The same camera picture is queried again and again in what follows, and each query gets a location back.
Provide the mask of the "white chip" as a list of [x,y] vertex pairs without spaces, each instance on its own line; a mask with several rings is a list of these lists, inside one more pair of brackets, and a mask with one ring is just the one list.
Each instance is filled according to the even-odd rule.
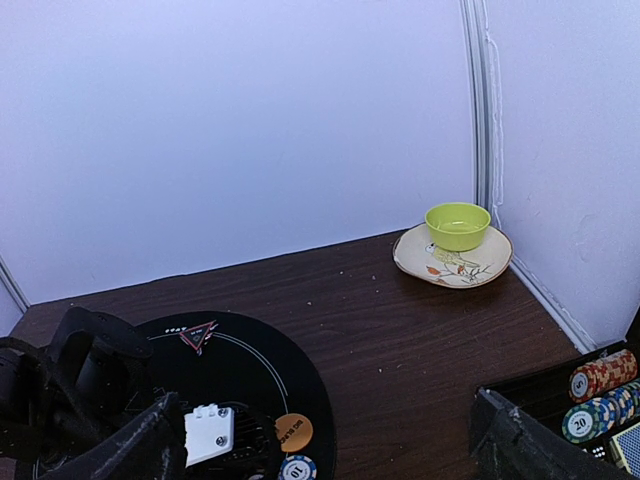
[[287,456],[281,463],[279,480],[316,480],[318,469],[315,462],[305,455]]

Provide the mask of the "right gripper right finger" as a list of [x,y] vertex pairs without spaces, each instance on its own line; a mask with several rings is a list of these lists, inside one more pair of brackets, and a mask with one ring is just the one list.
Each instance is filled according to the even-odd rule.
[[631,474],[558,437],[494,390],[470,413],[469,452],[478,479],[630,479]]

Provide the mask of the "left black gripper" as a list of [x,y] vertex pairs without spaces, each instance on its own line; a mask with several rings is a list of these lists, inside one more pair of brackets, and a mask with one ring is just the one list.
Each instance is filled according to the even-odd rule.
[[29,384],[29,424],[42,450],[88,450],[153,402],[153,347],[114,315],[70,308],[42,354]]

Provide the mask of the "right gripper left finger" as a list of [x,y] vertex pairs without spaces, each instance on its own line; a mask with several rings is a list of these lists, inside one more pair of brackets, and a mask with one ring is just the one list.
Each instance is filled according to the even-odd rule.
[[186,427],[179,395],[158,399],[114,435],[43,479],[184,479]]

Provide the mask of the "orange big blind button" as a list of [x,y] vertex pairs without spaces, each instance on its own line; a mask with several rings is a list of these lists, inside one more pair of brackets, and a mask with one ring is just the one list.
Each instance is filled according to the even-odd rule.
[[288,413],[275,422],[275,431],[281,450],[285,453],[303,450],[312,440],[314,428],[312,422],[300,413]]

